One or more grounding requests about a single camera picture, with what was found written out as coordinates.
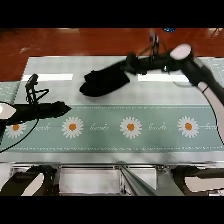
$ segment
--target brown wooden floor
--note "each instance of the brown wooden floor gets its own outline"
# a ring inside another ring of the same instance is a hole
[[[224,57],[222,28],[154,30],[168,48],[189,43],[197,56]],[[148,32],[149,28],[0,28],[0,81],[20,80],[29,56],[138,54],[148,46]]]

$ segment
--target yellow flower center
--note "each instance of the yellow flower center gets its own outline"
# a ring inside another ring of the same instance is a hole
[[[70,125],[69,125],[69,129],[70,129],[71,131],[74,131],[74,130],[76,129],[76,124],[70,124]]]
[[[128,130],[133,131],[135,129],[134,124],[128,124]]]
[[[12,130],[13,131],[18,131],[19,130],[20,125],[19,124],[15,124],[12,126]]]
[[[192,129],[192,124],[186,123],[185,128],[190,131]]]

